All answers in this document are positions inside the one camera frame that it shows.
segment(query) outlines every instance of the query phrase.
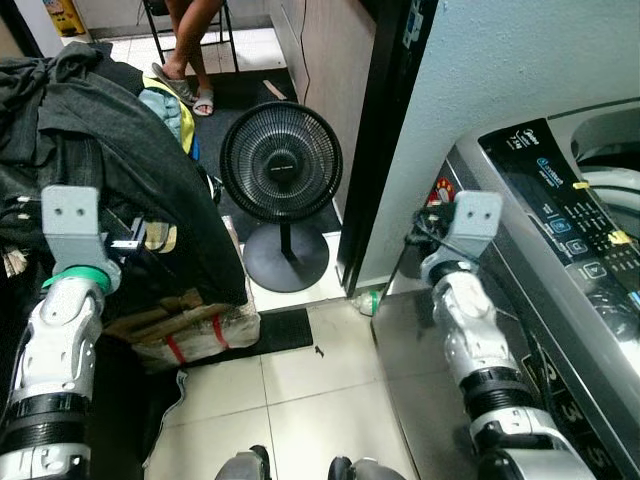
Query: red strap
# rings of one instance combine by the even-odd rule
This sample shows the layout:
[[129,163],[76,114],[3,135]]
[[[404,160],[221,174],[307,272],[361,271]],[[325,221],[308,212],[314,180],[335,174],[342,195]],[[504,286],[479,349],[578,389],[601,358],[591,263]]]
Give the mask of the red strap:
[[220,315],[216,313],[211,319],[211,324],[213,325],[213,331],[216,333],[216,338],[218,339],[218,342],[220,342],[220,345],[222,345],[222,348],[224,348],[225,350],[229,350],[229,344],[222,335],[222,327],[220,326]]
[[173,339],[171,335],[167,337],[167,345],[169,345],[169,348],[171,349],[173,354],[176,356],[176,359],[178,360],[178,362],[180,362],[180,365],[184,365],[185,363],[187,363],[187,359],[184,358],[184,355],[182,355],[182,352],[180,351],[180,347],[178,346],[178,344],[176,343],[176,341]]

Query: cable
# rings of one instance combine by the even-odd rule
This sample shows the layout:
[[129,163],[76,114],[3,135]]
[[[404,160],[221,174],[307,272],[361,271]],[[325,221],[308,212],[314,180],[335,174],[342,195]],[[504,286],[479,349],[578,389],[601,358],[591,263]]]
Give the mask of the cable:
[[[480,264],[480,260],[477,257],[471,255],[470,253],[463,252],[458,247],[455,247],[455,246],[451,245],[446,240],[444,240],[442,237],[440,237],[440,236],[436,235],[435,233],[433,233],[431,231],[431,229],[429,229],[429,227],[425,223],[424,217],[422,215],[422,212],[418,212],[415,215],[415,217],[414,217],[414,225],[418,228],[418,230],[420,230],[420,232],[422,234],[424,234],[427,237],[429,237],[433,242],[437,243],[438,245],[442,245],[447,250],[452,251],[456,255],[459,255],[460,257],[464,258],[465,260],[470,261],[471,263],[473,263],[475,265],[479,265]],[[405,237],[405,241],[407,243],[411,243],[411,244],[424,243],[424,240],[421,241],[420,235],[416,235],[416,234],[413,234],[413,233],[410,233],[409,235],[407,235]]]
[[307,0],[304,0],[304,13],[302,14],[302,28],[300,29],[300,48],[302,49],[302,61],[304,62],[304,70],[307,74],[307,88],[304,91],[303,105],[307,105],[307,95],[309,94],[309,86],[311,85],[311,76],[309,75],[309,67],[307,66],[307,55],[304,52],[304,27],[307,25]]

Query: plastic bottle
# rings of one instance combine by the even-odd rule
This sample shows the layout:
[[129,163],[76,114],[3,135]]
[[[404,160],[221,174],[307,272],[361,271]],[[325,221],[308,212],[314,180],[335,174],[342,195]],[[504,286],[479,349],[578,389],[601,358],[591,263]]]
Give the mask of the plastic bottle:
[[376,292],[375,290],[370,290],[366,293],[363,293],[357,298],[351,300],[351,303],[362,313],[363,315],[367,315],[368,317],[373,317],[378,310],[378,305],[380,304],[380,292]]

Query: fan grille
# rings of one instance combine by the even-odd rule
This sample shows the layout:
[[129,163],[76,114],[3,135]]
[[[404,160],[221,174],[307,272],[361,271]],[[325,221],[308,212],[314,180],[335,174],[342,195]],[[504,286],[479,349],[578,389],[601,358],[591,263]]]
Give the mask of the fan grille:
[[[274,161],[286,163],[292,177],[273,178]],[[297,103],[272,102],[249,110],[231,127],[220,171],[242,209],[266,222],[289,223],[331,200],[342,176],[342,154],[335,133],[317,113]]]

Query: fan base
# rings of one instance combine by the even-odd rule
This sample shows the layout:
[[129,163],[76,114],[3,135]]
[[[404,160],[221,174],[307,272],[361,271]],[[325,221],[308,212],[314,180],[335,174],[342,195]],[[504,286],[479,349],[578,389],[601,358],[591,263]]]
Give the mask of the fan base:
[[263,225],[247,239],[242,257],[247,273],[258,285],[273,292],[299,292],[324,275],[329,246],[317,229],[291,225],[291,260],[280,245],[278,225]]

